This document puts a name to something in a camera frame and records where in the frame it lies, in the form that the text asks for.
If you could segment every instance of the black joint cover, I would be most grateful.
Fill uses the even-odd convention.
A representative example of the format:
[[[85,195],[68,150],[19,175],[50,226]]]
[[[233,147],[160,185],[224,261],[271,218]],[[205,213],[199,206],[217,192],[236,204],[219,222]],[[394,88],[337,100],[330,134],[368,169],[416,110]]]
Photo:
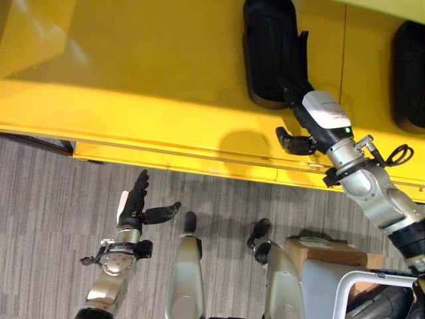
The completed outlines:
[[[75,319],[114,319],[109,312],[97,308],[81,309]]]

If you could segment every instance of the black foot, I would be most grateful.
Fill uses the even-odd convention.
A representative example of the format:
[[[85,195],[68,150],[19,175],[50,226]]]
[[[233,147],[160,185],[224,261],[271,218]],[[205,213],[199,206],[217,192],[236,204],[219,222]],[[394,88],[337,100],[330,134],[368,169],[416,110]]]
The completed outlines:
[[[197,216],[192,211],[185,213],[185,233],[194,233],[197,229]]]
[[[257,224],[255,224],[254,230],[252,231],[250,238],[248,238],[248,241],[246,244],[248,245],[248,248],[254,249],[255,248],[255,239],[260,239],[267,235],[268,231],[270,230],[270,227],[272,224],[267,218],[261,219]]]

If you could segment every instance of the black padded object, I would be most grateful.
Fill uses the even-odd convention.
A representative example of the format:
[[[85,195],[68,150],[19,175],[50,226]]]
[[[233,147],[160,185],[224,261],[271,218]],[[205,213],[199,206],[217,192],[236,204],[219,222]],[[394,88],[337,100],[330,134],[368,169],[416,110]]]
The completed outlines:
[[[394,117],[403,130],[425,133],[425,25],[406,21],[394,38]]]
[[[75,319],[114,319],[109,312],[97,308],[81,309]]]
[[[185,213],[185,233],[194,233],[197,229],[197,216],[192,211]]]
[[[363,303],[351,310],[345,319],[399,319],[405,318],[412,306],[410,288],[383,286],[362,298]]]
[[[246,0],[244,58],[248,92],[256,104],[285,108],[282,79],[307,80],[307,32],[298,37],[291,0]]]
[[[248,248],[254,249],[255,248],[254,240],[260,239],[266,236],[271,226],[272,224],[267,218],[263,218],[259,220],[257,224],[255,224],[254,229],[252,230],[252,233],[246,242],[246,245],[248,246]]]

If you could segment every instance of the robotic hand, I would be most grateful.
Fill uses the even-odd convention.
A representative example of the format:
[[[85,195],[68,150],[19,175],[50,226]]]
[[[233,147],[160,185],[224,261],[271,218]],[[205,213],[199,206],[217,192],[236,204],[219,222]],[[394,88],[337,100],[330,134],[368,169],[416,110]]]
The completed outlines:
[[[139,259],[150,258],[152,242],[140,241],[142,225],[164,223],[180,209],[179,202],[143,212],[149,176],[143,170],[134,188],[123,191],[117,214],[114,240],[103,239],[95,257],[80,260],[83,265],[97,264],[102,273],[92,285],[75,319],[113,319],[124,297],[126,281]]]

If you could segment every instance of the gray carpet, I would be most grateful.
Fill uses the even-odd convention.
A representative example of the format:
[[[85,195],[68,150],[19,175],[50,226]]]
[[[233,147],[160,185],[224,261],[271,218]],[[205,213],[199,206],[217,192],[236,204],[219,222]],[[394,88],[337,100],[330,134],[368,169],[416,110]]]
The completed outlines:
[[[96,165],[0,140],[0,318],[73,318],[99,269],[78,259],[114,236],[116,209],[140,167]],[[181,214],[145,227],[153,257],[142,260],[117,318],[163,318],[167,277],[185,211],[199,216],[207,316],[261,318],[265,275],[245,247],[261,217],[278,243],[302,229],[346,239],[403,269],[388,239],[340,193],[148,170],[146,207],[178,200]]]

